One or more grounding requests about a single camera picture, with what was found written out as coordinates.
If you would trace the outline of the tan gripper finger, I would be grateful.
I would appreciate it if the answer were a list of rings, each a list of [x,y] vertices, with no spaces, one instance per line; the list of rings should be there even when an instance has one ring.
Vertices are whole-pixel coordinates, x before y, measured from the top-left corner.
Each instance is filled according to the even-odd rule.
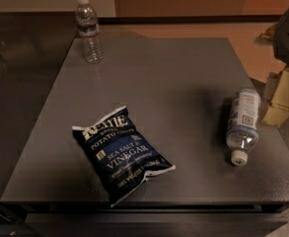
[[[261,121],[281,126],[289,118],[289,65],[270,72],[265,83],[261,105]]]
[[[268,27],[264,32],[262,32],[257,39],[262,43],[273,43],[274,36],[277,30],[277,24],[273,24]]]

